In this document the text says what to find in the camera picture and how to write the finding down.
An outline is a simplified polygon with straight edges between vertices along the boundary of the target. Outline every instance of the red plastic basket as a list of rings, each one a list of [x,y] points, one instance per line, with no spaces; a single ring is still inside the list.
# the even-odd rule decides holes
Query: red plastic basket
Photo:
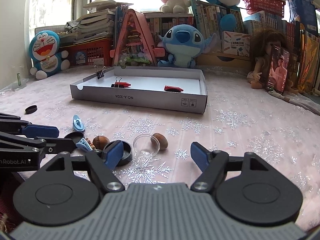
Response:
[[[110,57],[110,50],[112,46],[112,39],[103,39],[80,45],[62,47],[59,51],[66,50],[69,52],[67,59],[70,61],[71,67],[80,65],[111,66],[112,58]]]
[[[279,15],[284,17],[284,0],[243,0],[247,14],[254,14],[259,11]]]

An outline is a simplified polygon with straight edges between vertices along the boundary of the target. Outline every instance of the stitch nose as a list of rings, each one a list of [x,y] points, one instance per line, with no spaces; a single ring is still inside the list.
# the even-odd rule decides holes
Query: stitch nose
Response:
[[[187,31],[178,31],[176,33],[176,38],[180,43],[186,43],[190,40],[190,33]]]

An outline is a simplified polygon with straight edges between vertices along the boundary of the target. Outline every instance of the snowflake tablecloth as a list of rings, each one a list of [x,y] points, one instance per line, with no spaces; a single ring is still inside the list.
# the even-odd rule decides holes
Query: snowflake tablecloth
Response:
[[[75,68],[45,80],[30,81],[16,92],[2,92],[0,112],[19,115],[36,124],[57,126],[60,137],[73,131],[74,114],[83,120],[85,136],[91,140],[105,135],[110,140],[132,144],[136,136],[144,133],[166,136],[169,147],[165,151],[142,165],[133,159],[114,172],[125,185],[184,182],[190,186],[201,174],[190,156],[193,141],[234,156],[256,152],[303,192],[305,200],[298,225],[308,229],[319,223],[319,116],[263,90],[251,89],[244,77],[216,75],[210,71],[204,72],[208,104],[203,115],[73,100],[69,85],[93,71]],[[34,104],[38,111],[24,115],[24,109]],[[48,155],[41,164],[51,158]],[[76,171],[76,174],[87,178],[85,172]]]

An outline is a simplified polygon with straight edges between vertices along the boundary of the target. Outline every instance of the doll's hair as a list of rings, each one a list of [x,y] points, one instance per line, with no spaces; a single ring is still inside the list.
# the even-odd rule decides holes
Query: doll's hair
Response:
[[[288,72],[291,72],[292,68],[292,46],[288,42],[287,37],[271,28],[262,28],[259,29],[255,34],[252,35],[250,40],[250,60],[251,60],[251,69],[254,70],[256,64],[257,57],[263,57],[266,54],[265,48],[268,42],[281,42],[281,47],[286,49],[289,55],[289,65],[288,65]]]

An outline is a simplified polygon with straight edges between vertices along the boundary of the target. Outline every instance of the brown nut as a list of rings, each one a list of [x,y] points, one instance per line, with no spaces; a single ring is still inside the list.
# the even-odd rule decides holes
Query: brown nut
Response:
[[[160,151],[162,151],[168,147],[168,141],[161,133],[155,133],[155,134],[153,134],[153,136],[156,137],[160,143]]]
[[[110,140],[102,135],[95,137],[92,141],[96,149],[103,150],[103,148],[110,142]]]

